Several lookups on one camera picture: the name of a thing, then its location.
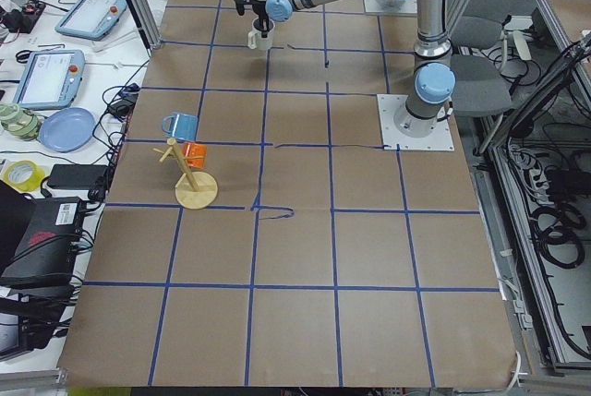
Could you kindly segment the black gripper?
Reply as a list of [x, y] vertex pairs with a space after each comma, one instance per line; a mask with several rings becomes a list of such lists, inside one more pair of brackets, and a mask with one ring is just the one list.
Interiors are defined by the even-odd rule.
[[252, 0], [252, 9], [259, 19], [259, 32], [262, 39], [268, 39], [270, 34], [270, 18], [266, 10], [266, 2]]

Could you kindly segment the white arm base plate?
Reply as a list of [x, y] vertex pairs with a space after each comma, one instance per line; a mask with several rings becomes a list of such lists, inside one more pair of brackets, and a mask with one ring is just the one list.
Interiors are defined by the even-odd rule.
[[386, 150], [454, 151], [443, 107], [434, 118], [417, 119], [406, 110], [406, 95], [378, 94], [382, 147]]

